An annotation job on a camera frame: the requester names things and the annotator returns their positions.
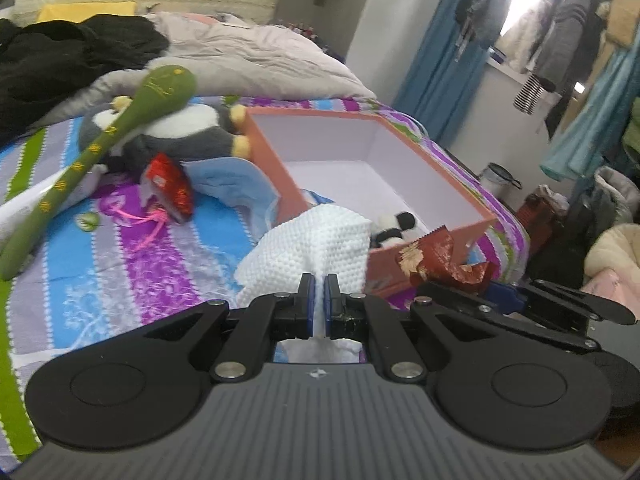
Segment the red snack wrapper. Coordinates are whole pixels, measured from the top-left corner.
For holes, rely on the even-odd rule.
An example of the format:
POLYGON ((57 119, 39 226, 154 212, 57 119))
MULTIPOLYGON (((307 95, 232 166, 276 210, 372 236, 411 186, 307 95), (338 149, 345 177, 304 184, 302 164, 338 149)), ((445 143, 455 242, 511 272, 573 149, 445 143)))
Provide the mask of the red snack wrapper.
POLYGON ((194 199, 189 178, 178 162, 164 153, 155 155, 140 180, 147 203, 162 207, 178 223, 193 216, 194 199))

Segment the white paper towel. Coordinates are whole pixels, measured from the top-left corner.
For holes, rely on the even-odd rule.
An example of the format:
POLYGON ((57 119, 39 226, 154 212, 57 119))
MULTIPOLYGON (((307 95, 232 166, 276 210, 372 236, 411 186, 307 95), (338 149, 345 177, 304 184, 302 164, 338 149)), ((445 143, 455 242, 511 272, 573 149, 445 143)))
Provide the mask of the white paper towel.
POLYGON ((247 307, 262 295, 295 292, 303 274, 314 277, 311 336, 286 336, 274 357, 288 364, 356 364, 362 344, 326 336, 322 304, 323 280, 337 276, 342 292, 362 292, 366 284, 371 221, 334 204, 315 206, 267 232, 239 263, 235 281, 241 290, 236 303, 247 307))

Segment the small panda plush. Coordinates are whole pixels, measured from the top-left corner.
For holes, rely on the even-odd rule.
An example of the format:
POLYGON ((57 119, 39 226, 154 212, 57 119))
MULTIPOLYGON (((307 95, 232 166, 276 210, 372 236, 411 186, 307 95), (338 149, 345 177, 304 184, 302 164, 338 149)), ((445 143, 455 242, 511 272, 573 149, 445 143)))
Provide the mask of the small panda plush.
POLYGON ((416 217, 409 211, 399 214, 384 214, 372 224, 370 247, 389 248, 405 244, 405 232, 416 227, 416 217))

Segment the blue plastic snack bag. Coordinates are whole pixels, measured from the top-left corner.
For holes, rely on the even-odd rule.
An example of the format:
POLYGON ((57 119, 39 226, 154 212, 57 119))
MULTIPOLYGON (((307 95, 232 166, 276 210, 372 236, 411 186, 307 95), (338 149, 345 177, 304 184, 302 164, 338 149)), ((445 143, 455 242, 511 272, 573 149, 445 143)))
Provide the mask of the blue plastic snack bag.
POLYGON ((329 197, 320 195, 311 190, 305 190, 304 188, 300 189, 300 194, 302 194, 303 199, 309 208, 312 208, 318 205, 334 203, 334 200, 331 200, 329 197))

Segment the blue face mask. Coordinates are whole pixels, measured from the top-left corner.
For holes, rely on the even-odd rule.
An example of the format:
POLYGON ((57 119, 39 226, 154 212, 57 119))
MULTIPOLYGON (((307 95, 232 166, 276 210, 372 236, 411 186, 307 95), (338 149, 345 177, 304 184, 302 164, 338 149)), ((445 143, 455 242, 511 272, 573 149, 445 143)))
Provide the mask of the blue face mask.
POLYGON ((194 191, 247 213, 247 226, 260 240, 277 222, 280 194, 256 165, 237 157, 217 157, 182 164, 194 191))

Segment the black clothing pile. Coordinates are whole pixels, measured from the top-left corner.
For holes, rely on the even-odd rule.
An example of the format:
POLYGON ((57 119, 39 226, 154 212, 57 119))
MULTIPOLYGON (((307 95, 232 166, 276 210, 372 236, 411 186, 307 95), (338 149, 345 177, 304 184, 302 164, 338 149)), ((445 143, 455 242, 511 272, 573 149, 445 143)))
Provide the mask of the black clothing pile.
POLYGON ((114 70, 141 70, 169 47, 143 16, 98 14, 80 23, 1 21, 1 144, 24 134, 114 70))

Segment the orange cardboard box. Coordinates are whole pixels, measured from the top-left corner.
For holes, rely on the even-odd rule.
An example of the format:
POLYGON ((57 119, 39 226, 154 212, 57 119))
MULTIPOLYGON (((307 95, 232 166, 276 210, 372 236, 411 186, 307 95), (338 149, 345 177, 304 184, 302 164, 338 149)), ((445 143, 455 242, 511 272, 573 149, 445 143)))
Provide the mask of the orange cardboard box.
POLYGON ((363 292, 388 298, 410 288, 401 252, 424 235, 449 233, 446 256, 464 263, 495 217, 439 162, 382 118, 354 113, 250 108, 243 134, 250 160, 280 194, 276 226, 309 208, 300 189, 371 221, 409 211, 405 244, 372 249, 363 292))

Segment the colourful striped bedsheet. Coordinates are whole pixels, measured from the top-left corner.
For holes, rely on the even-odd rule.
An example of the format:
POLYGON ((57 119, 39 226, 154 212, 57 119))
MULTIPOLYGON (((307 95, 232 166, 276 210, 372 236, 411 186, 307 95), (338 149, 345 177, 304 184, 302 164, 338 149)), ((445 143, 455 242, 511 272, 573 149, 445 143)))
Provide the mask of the colourful striped bedsheet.
MULTIPOLYGON (((470 261, 497 265, 495 279, 522 277, 529 236, 495 196, 480 186, 427 134, 416 119, 372 100, 277 101, 237 96, 194 98, 206 104, 299 108, 375 114, 405 136, 421 141, 496 216, 496 222, 470 249, 470 261)), ((80 118, 37 130, 35 137, 1 147, 1 203, 49 177, 78 155, 80 118)), ((1 469, 13 469, 38 446, 27 429, 24 387, 52 356, 114 336, 204 299, 222 297, 235 308, 240 288, 235 267, 253 248, 240 208, 211 197, 195 201, 186 226, 162 226, 145 248, 134 250, 153 232, 155 222, 128 226, 108 214, 111 203, 141 214, 138 185, 127 177, 107 178, 93 198, 61 212, 50 224, 43 253, 13 284, 1 283, 1 469), (99 225, 85 231, 80 214, 96 214, 99 225)))

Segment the grey penguin plush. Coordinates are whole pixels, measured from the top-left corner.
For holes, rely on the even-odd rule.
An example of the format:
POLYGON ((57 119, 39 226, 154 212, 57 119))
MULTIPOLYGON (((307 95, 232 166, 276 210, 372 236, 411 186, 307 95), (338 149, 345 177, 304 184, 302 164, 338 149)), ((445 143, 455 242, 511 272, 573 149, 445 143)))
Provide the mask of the grey penguin plush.
POLYGON ((245 118, 243 105, 191 103, 127 134, 101 162, 111 172, 137 179, 158 154, 175 164, 219 157, 248 159, 250 140, 241 133, 245 118))

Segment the hanging grey coat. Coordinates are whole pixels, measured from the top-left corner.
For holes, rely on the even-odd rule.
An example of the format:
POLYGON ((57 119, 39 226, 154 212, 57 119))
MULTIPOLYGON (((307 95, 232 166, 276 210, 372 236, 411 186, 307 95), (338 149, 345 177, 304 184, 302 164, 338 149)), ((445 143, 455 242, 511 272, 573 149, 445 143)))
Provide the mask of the hanging grey coat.
POLYGON ((561 96, 544 120, 549 139, 559 127, 576 82, 583 84, 589 78, 606 26, 606 19, 597 10, 610 1, 562 0, 553 14, 533 71, 541 88, 561 96))

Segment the white trash bin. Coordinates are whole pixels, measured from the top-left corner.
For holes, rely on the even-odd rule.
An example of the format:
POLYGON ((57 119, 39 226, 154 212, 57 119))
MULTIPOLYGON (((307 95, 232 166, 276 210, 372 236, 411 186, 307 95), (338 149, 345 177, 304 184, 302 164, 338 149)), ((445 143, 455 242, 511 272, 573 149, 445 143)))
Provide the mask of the white trash bin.
POLYGON ((505 200, 512 188, 518 191, 522 189, 521 182, 509 170, 495 162, 490 162, 480 173, 480 185, 497 200, 505 200))

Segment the green plush stick toy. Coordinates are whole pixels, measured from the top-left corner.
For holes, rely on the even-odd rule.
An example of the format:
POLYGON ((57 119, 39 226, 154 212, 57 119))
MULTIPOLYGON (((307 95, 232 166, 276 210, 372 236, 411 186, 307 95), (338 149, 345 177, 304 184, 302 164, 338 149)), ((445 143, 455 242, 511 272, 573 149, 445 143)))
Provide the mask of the green plush stick toy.
POLYGON ((21 272, 27 256, 46 232, 51 219, 89 170, 116 143, 137 128, 181 110, 194 96, 195 90, 195 76, 182 66, 166 65, 149 72, 126 110, 65 169, 9 237, 1 253, 2 280, 12 280, 21 272))

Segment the grey duvet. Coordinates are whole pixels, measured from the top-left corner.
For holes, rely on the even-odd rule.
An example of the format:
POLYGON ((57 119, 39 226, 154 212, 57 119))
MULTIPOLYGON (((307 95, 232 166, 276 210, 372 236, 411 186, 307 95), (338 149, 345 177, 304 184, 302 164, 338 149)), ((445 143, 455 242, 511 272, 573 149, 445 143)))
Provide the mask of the grey duvet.
POLYGON ((340 61, 291 29, 278 25, 209 20, 201 15, 146 14, 169 41, 163 55, 141 70, 115 70, 76 91, 32 128, 78 117, 90 108, 130 96, 150 70, 180 65, 196 77, 197 96, 249 96, 300 101, 334 98, 373 99, 368 89, 340 61))

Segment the white tube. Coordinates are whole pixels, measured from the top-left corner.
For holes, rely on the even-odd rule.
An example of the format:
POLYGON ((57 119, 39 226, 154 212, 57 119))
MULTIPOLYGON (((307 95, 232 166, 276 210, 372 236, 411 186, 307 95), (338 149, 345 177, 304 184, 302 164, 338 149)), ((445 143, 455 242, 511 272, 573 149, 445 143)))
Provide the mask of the white tube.
MULTIPOLYGON (((0 242, 1 247, 6 246, 6 242, 15 232, 16 228, 23 223, 28 215, 32 212, 38 202, 43 198, 55 182, 62 177, 65 170, 61 169, 56 174, 43 179, 37 184, 31 186, 26 191, 18 193, 17 196, 11 198, 8 202, 0 207, 0 242)), ((64 211, 88 198, 98 187, 101 178, 106 174, 107 166, 97 164, 94 166, 81 182, 70 193, 60 207, 60 211, 64 211)))

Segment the blue curtain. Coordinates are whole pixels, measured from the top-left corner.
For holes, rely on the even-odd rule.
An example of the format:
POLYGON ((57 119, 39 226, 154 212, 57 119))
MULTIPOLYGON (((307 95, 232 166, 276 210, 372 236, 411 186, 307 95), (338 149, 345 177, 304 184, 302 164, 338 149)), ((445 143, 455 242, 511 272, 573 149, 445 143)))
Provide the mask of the blue curtain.
POLYGON ((487 60, 487 51, 475 41, 458 51, 459 2, 440 0, 394 101, 396 110, 418 120, 443 148, 456 140, 487 60))

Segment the yellow pillow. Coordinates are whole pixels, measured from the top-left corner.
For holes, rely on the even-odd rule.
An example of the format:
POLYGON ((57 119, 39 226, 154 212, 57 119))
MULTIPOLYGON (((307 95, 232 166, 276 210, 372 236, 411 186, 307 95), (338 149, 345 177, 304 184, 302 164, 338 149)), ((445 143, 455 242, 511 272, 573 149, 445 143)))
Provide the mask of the yellow pillow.
POLYGON ((82 3, 52 3, 46 4, 37 16, 37 23, 50 21, 68 21, 81 23, 99 14, 133 16, 136 14, 137 3, 122 2, 82 2, 82 3))

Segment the bottles on shelf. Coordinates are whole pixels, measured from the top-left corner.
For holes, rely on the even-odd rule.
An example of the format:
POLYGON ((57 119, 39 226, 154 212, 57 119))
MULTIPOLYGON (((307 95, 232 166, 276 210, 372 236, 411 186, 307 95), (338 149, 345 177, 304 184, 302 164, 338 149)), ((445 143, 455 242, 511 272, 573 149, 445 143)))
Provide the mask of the bottles on shelf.
POLYGON ((303 36, 311 40, 312 42, 315 42, 316 44, 322 41, 322 39, 316 33, 316 31, 312 26, 306 26, 303 23, 293 23, 293 22, 284 22, 283 25, 286 28, 291 29, 292 32, 295 32, 296 34, 299 34, 300 36, 303 36))

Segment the hanging denim jacket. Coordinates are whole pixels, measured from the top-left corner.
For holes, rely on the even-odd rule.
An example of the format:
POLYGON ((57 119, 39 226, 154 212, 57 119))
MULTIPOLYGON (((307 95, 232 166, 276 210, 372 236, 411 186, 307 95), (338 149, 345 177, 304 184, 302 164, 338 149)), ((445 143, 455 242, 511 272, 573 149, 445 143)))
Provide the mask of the hanging denim jacket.
POLYGON ((460 0, 456 9, 460 25, 456 47, 463 51, 472 41, 483 48, 491 47, 500 35, 510 4, 511 0, 460 0))

